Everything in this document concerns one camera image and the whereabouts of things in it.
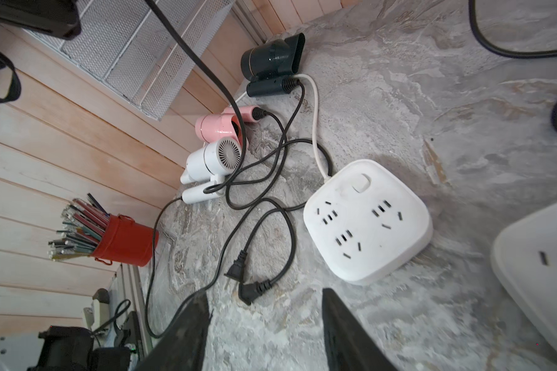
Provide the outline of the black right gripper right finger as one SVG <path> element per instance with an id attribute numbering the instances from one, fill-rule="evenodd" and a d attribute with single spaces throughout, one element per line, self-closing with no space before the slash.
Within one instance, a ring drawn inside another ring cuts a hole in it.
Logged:
<path id="1" fill-rule="evenodd" d="M 322 291 L 324 343 L 329 370 L 397 370 L 331 288 Z"/>

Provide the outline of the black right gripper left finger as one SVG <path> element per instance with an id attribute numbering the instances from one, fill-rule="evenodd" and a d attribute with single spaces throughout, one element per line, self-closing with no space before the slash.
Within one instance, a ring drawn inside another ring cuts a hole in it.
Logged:
<path id="1" fill-rule="evenodd" d="M 197 294 L 136 370 L 202 370 L 210 320 L 207 295 Z"/>

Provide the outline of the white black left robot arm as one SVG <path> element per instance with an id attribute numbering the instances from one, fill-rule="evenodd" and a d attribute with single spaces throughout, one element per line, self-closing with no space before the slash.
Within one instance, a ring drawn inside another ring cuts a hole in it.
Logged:
<path id="1" fill-rule="evenodd" d="M 75 1 L 0 1 L 0 23 L 28 29 L 61 40 L 72 40 L 81 33 L 80 15 Z M 0 70 L 11 70 L 9 90 L 0 104 L 18 100 L 22 93 L 13 62 L 0 52 Z"/>

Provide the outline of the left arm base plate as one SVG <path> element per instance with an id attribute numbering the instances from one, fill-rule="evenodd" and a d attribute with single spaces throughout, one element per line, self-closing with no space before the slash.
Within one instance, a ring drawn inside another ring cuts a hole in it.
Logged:
<path id="1" fill-rule="evenodd" d="M 153 349 L 144 310 L 139 269 L 121 264 L 110 285 L 99 288 L 83 309 L 84 327 L 93 333 L 95 348 L 128 349 L 128 369 L 134 370 Z"/>

